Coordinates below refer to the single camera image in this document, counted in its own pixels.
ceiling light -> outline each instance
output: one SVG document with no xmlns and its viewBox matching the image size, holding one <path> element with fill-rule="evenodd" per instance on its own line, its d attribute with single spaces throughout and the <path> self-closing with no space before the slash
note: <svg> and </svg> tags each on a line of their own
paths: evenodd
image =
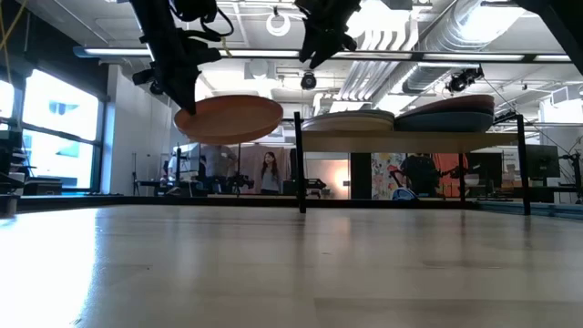
<svg viewBox="0 0 583 328">
<path fill-rule="evenodd" d="M 363 59 L 366 60 L 408 60 L 411 59 L 412 54 L 384 52 L 384 51 L 354 51 L 354 52 L 339 52 L 332 56 L 333 59 Z"/>
<path fill-rule="evenodd" d="M 227 56 L 227 51 L 219 50 L 220 55 L 223 57 Z M 296 50 L 231 50 L 230 54 L 238 58 L 289 58 L 296 59 L 300 56 L 300 52 Z"/>
<path fill-rule="evenodd" d="M 475 60 L 478 62 L 487 61 L 513 61 L 518 62 L 524 59 L 524 55 L 504 55 L 504 54 L 425 54 L 423 60 Z"/>
<path fill-rule="evenodd" d="M 151 56 L 147 48 L 84 48 L 82 46 L 75 46 L 73 52 L 78 57 L 95 57 L 95 56 L 135 56 L 144 57 Z"/>
<path fill-rule="evenodd" d="M 283 18 L 283 25 L 280 27 L 273 26 L 273 19 L 277 16 L 280 16 Z M 267 31 L 272 36 L 285 36 L 288 34 L 288 32 L 290 32 L 290 29 L 292 28 L 292 23 L 290 22 L 290 17 L 285 15 L 285 14 L 281 14 L 281 15 L 271 14 L 267 18 L 267 21 L 265 22 L 265 28 L 267 28 Z"/>
<path fill-rule="evenodd" d="M 442 68 L 480 68 L 480 64 L 476 63 L 454 63 L 454 62 L 421 62 L 418 64 L 419 67 L 442 67 Z"/>
<path fill-rule="evenodd" d="M 567 55 L 539 55 L 535 61 L 570 62 L 571 58 Z"/>
</svg>

person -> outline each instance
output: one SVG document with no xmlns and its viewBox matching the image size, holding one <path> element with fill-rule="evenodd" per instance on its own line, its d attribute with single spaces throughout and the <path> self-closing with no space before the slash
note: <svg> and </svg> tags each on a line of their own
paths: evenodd
<svg viewBox="0 0 583 328">
<path fill-rule="evenodd" d="M 399 173 L 409 179 L 410 189 L 419 197 L 436 197 L 440 174 L 429 154 L 411 154 L 401 164 Z"/>
<path fill-rule="evenodd" d="M 263 168 L 261 169 L 261 194 L 279 195 L 281 193 L 281 177 L 277 169 L 275 154 L 268 151 L 263 156 Z"/>
<path fill-rule="evenodd" d="M 205 146 L 200 150 L 200 157 L 205 161 L 205 183 L 209 192 L 227 192 L 227 175 L 229 166 L 237 161 L 237 156 L 227 146 Z"/>
</svg>

security camera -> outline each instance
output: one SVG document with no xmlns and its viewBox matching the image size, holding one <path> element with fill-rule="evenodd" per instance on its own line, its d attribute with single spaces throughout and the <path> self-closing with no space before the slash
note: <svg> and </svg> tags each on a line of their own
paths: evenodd
<svg viewBox="0 0 583 328">
<path fill-rule="evenodd" d="M 302 78 L 302 89 L 304 90 L 313 90 L 316 87 L 318 80 L 312 72 L 306 72 Z"/>
</svg>

light wood floor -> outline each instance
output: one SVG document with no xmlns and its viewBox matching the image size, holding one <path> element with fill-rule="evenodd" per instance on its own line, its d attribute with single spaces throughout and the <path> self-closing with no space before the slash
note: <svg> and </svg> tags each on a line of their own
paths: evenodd
<svg viewBox="0 0 583 328">
<path fill-rule="evenodd" d="M 581 327 L 583 222 L 123 206 L 0 220 L 0 327 Z"/>
</svg>

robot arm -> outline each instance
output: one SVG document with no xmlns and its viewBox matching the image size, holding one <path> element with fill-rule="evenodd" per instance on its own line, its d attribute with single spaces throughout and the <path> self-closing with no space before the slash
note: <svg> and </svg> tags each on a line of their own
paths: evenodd
<svg viewBox="0 0 583 328">
<path fill-rule="evenodd" d="M 215 0 L 130 0 L 152 55 L 151 68 L 133 76 L 136 85 L 149 83 L 155 94 L 166 93 L 191 115 L 196 114 L 194 87 L 200 75 L 198 65 L 220 60 L 219 50 L 192 36 L 219 42 L 233 33 L 232 23 L 217 8 Z M 217 13 L 230 24 L 231 31 L 219 34 L 206 26 Z M 176 28 L 174 14 L 183 21 L 200 19 L 203 32 Z"/>
</svg>

